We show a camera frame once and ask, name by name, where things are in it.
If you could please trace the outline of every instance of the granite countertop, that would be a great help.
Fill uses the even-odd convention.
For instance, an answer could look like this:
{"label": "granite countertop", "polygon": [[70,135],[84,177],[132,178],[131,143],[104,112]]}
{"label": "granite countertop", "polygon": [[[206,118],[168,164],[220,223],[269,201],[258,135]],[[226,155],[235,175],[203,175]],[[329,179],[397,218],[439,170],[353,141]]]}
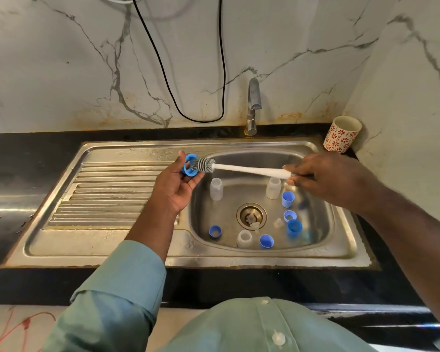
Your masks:
{"label": "granite countertop", "polygon": [[[257,137],[324,137],[328,128],[329,124],[259,126]],[[204,127],[0,134],[0,263],[83,142],[238,138],[244,136],[242,131],[243,127]],[[368,223],[359,220],[379,262],[379,270],[168,268],[162,306],[210,308],[235,297],[270,296],[309,306],[421,307],[419,312],[428,316],[428,321],[435,321],[423,310],[423,302],[385,243]],[[93,271],[92,268],[0,269],[0,304],[67,305],[72,292]]]}

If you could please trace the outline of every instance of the mug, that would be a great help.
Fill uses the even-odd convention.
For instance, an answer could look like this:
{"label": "mug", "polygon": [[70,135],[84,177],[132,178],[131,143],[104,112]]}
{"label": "mug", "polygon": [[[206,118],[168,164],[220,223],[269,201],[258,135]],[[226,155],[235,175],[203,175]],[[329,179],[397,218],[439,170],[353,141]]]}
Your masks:
{"label": "mug", "polygon": [[323,146],[328,151],[344,153],[362,129],[359,120],[349,116],[338,116],[324,139]]}

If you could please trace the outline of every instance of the drain strainer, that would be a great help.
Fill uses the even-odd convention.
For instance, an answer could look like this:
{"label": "drain strainer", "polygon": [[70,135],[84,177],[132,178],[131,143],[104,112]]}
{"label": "drain strainer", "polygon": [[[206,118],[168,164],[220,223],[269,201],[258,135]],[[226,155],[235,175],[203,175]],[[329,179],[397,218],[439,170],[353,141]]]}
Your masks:
{"label": "drain strainer", "polygon": [[236,212],[236,219],[245,229],[252,230],[251,224],[260,223],[259,228],[265,225],[267,214],[261,205],[255,203],[247,203],[241,205]]}

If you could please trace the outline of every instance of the green shirt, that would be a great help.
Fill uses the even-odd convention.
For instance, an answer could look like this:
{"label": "green shirt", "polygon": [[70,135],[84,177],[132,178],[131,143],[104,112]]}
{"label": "green shirt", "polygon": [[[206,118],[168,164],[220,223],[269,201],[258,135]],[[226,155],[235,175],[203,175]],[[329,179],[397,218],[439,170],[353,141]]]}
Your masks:
{"label": "green shirt", "polygon": [[[144,351],[165,277],[157,254],[141,243],[123,241],[73,294],[43,351]],[[205,311],[160,351],[375,350],[299,304],[256,297],[228,300]]]}

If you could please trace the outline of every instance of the shirt button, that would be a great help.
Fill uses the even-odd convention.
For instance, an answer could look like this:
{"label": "shirt button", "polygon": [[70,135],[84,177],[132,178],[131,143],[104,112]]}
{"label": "shirt button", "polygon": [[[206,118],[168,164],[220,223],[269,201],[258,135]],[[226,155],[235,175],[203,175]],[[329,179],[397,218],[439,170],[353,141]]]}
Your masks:
{"label": "shirt button", "polygon": [[285,343],[285,335],[282,332],[274,331],[272,335],[272,341],[277,346],[282,346]]}

